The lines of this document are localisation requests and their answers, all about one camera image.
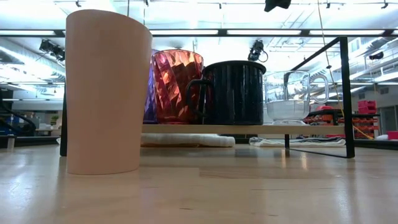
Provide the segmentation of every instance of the towel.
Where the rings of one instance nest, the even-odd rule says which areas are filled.
[[[285,147],[284,139],[263,139],[252,137],[249,140],[251,146],[257,147]],[[290,147],[343,147],[346,141],[340,137],[333,138],[306,138],[291,139]]]
[[[217,134],[141,134],[141,146],[213,146],[233,147],[234,137]]]

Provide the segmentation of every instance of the clear glass jug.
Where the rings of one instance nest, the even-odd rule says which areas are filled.
[[[329,99],[328,79],[324,75],[310,77],[308,72],[288,71],[265,74],[265,97],[268,116],[276,125],[305,125],[302,121],[310,112],[310,82],[321,78],[325,82],[325,99],[313,98],[317,103]]]

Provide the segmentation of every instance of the fluorescent light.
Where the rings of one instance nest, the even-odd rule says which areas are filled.
[[[350,90],[352,93],[358,91],[358,90],[362,90],[363,88],[365,88],[365,86],[362,87],[357,87],[357,88],[353,88],[352,90]]]
[[[398,82],[382,82],[378,83],[378,85],[398,85]]]
[[[12,84],[8,84],[8,86],[14,87],[14,88],[19,88],[21,90],[27,90],[27,91],[36,91],[35,88],[32,88],[30,86],[24,86],[24,85],[12,85]]]
[[[214,35],[218,30],[151,30],[152,35]]]
[[[392,73],[388,73],[388,74],[384,74],[380,77],[377,77],[374,79],[375,82],[383,82],[383,81],[387,81],[393,78],[398,78],[398,72],[392,72]]]
[[[319,84],[325,84],[323,82],[313,82],[311,85],[319,85]],[[336,85],[342,85],[342,82],[336,82]],[[374,85],[374,83],[350,83],[350,85]]]
[[[18,84],[23,84],[23,85],[46,85],[48,84],[47,82],[12,82],[11,84],[18,85]]]
[[[309,43],[309,44],[305,44],[304,47],[324,47],[324,46],[325,46],[324,44],[311,44],[311,43]],[[338,45],[333,45],[331,47],[338,48],[339,46]]]
[[[35,74],[36,72],[37,73],[39,73],[39,72],[43,73],[44,72],[44,73],[48,73],[49,76],[51,76],[53,74],[53,72],[57,72],[57,73],[59,73],[59,74],[61,74],[63,76],[66,75],[65,72],[61,72],[60,70],[53,69],[52,67],[50,67],[48,65],[44,65],[44,64],[41,64],[40,62],[36,62],[35,60],[33,60],[33,59],[29,58],[29,57],[26,57],[26,56],[21,55],[19,53],[15,53],[15,52],[13,52],[11,50],[8,50],[8,49],[6,49],[4,47],[0,46],[0,50],[2,50],[5,53],[17,58],[18,60],[24,62],[25,63],[25,65],[24,65],[25,68],[27,70],[29,70],[29,71],[33,70],[33,72],[32,72],[33,74]]]
[[[0,83],[0,84],[13,84],[13,85],[64,85],[65,83],[52,83],[52,82],[10,82],[10,83]]]
[[[2,99],[3,101],[19,101],[19,99]]]
[[[337,95],[337,93],[329,93],[329,98],[330,97],[334,97],[334,96],[336,96]],[[326,95],[325,94],[321,94],[321,95],[319,95],[318,96],[318,98],[321,98],[321,99],[323,99],[323,98],[325,98],[326,97]]]
[[[0,35],[55,35],[52,30],[0,30]]]
[[[358,72],[358,73],[355,73],[355,74],[352,74],[352,75],[350,75],[349,76],[349,79],[350,80],[353,80],[354,78],[358,78],[358,77],[360,77],[361,75],[363,75],[361,72]]]
[[[23,101],[45,101],[46,99],[21,99]]]
[[[299,35],[301,30],[227,30],[228,35]]]
[[[350,83],[350,85],[374,85],[374,83]]]
[[[379,35],[384,30],[324,30],[325,35]],[[311,30],[310,35],[322,35],[322,30]]]

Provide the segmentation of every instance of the mug handle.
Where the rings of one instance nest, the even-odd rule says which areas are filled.
[[[315,102],[319,103],[319,104],[324,104],[329,100],[329,82],[328,82],[328,78],[322,74],[318,74],[315,75],[313,77],[311,77],[311,80],[316,80],[317,78],[321,78],[323,80],[323,82],[325,83],[325,99],[320,100],[318,99],[318,97],[314,97],[313,99],[315,100]]]
[[[192,80],[188,83],[187,85],[187,89],[185,90],[185,99],[186,99],[186,103],[188,105],[188,107],[197,115],[201,116],[202,118],[208,118],[209,115],[206,113],[202,113],[201,111],[198,111],[192,104],[190,95],[191,95],[191,87],[193,85],[206,85],[206,86],[210,86],[210,88],[213,90],[214,92],[214,84],[213,82],[211,82],[210,80]]]

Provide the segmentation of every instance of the black mug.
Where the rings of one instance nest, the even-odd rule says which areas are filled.
[[[203,69],[201,80],[188,84],[187,105],[205,124],[262,125],[262,75],[265,72],[263,65],[250,61],[211,64]],[[192,85],[201,85],[202,111],[195,110],[188,97]]]

